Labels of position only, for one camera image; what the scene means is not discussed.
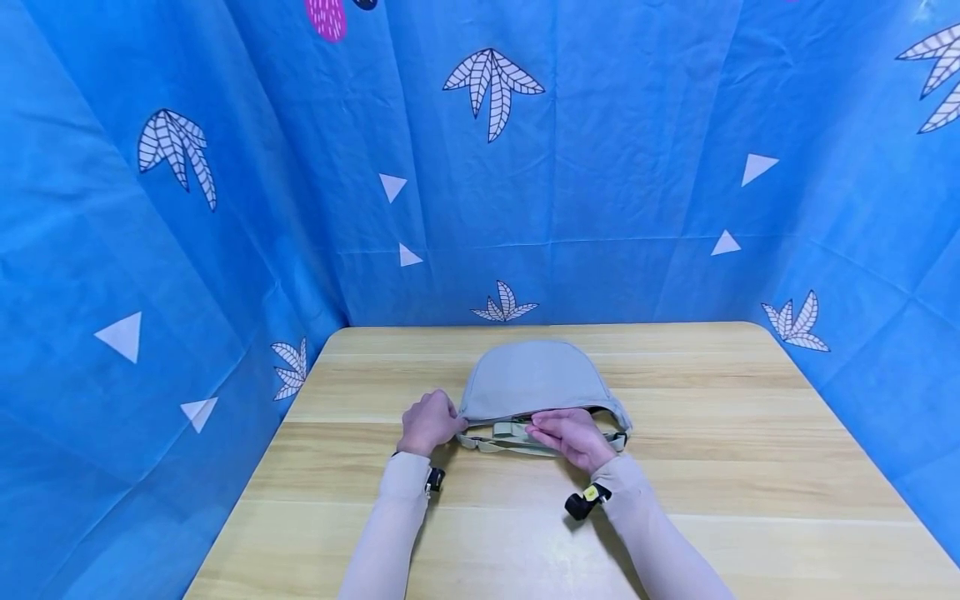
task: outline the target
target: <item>black clip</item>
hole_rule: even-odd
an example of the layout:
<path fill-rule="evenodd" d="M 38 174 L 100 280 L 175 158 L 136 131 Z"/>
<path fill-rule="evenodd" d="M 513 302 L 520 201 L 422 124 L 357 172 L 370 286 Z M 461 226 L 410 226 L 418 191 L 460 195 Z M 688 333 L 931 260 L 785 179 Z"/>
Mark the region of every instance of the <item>black clip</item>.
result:
<path fill-rule="evenodd" d="M 444 477 L 446 477 L 446 471 L 442 468 L 433 467 L 430 469 L 430 475 L 426 478 L 427 491 L 439 492 L 440 487 L 444 484 Z"/>
<path fill-rule="evenodd" d="M 612 495 L 610 490 L 595 483 L 586 488 L 583 494 L 572 493 L 564 508 L 574 520 L 582 521 L 589 516 L 594 506 L 606 502 Z"/>

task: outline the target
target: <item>beige sleeve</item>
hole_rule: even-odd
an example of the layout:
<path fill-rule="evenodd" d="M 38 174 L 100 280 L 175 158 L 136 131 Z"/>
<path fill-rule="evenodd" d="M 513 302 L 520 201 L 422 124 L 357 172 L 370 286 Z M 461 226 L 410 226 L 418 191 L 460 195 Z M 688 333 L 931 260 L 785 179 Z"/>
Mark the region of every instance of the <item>beige sleeve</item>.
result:
<path fill-rule="evenodd" d="M 621 454 L 593 473 L 612 492 L 604 511 L 650 600 L 732 600 L 716 571 L 660 507 L 640 465 Z"/>
<path fill-rule="evenodd" d="M 414 541 L 426 515 L 429 476 L 430 459 L 423 456 L 400 452 L 387 463 L 338 600 L 403 600 Z"/>

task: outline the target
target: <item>blue fabric backdrop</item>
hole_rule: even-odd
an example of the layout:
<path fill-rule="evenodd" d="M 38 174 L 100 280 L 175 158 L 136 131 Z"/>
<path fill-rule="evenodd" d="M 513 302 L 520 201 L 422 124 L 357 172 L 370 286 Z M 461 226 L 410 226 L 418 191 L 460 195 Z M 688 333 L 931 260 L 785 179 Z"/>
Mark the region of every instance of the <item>blue fabric backdrop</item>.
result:
<path fill-rule="evenodd" d="M 0 588 L 183 594 L 347 324 L 762 324 L 960 560 L 958 24 L 0 0 Z"/>

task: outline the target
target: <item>wooden table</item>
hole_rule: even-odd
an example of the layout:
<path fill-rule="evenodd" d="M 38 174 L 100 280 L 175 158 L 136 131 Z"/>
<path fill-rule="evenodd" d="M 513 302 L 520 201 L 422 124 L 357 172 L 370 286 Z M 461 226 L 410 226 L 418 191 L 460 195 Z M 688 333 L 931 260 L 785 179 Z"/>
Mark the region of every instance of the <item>wooden table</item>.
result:
<path fill-rule="evenodd" d="M 334 598 L 401 413 L 434 387 L 459 402 L 484 351 L 537 338 L 593 359 L 634 420 L 628 450 L 740 600 L 960 597 L 960 570 L 752 324 L 344 329 L 187 597 Z M 440 462 L 410 600 L 635 597 L 603 516 L 564 521 L 584 479 L 563 462 L 462 448 Z"/>

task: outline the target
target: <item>gray bag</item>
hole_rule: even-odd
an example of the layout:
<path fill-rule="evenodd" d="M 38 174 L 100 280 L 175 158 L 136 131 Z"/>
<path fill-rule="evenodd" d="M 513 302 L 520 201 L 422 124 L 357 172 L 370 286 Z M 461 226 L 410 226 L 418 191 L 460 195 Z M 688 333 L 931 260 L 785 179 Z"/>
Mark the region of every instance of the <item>gray bag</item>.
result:
<path fill-rule="evenodd" d="M 457 440 L 481 452 L 512 450 L 556 456 L 524 428 L 534 413 L 560 408 L 610 411 L 620 430 L 604 432 L 604 436 L 617 452 L 623 450 L 633 428 L 630 417 L 578 348 L 545 340 L 493 348 L 477 361 L 460 402 L 460 416 L 467 419 L 468 426 L 492 425 L 492 435 L 466 432 Z"/>

